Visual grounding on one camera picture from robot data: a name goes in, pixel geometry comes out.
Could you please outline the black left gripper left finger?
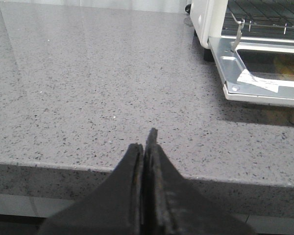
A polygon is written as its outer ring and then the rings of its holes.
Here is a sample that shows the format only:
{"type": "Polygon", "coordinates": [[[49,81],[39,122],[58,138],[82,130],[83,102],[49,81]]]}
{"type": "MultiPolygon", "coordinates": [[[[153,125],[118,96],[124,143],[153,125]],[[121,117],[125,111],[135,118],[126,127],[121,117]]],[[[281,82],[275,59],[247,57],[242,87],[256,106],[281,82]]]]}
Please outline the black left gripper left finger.
{"type": "Polygon", "coordinates": [[[130,144],[117,167],[90,195],[47,218],[40,235],[139,235],[143,147],[130,144]]]}

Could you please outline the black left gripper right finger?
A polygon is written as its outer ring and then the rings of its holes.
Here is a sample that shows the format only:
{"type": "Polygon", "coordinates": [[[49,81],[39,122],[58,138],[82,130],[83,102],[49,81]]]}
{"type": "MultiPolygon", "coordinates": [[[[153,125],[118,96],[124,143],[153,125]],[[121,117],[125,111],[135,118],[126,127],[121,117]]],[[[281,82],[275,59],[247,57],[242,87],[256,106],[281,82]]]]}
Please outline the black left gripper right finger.
{"type": "Polygon", "coordinates": [[[253,235],[255,231],[202,196],[173,166],[152,128],[143,173],[147,235],[253,235]]]}

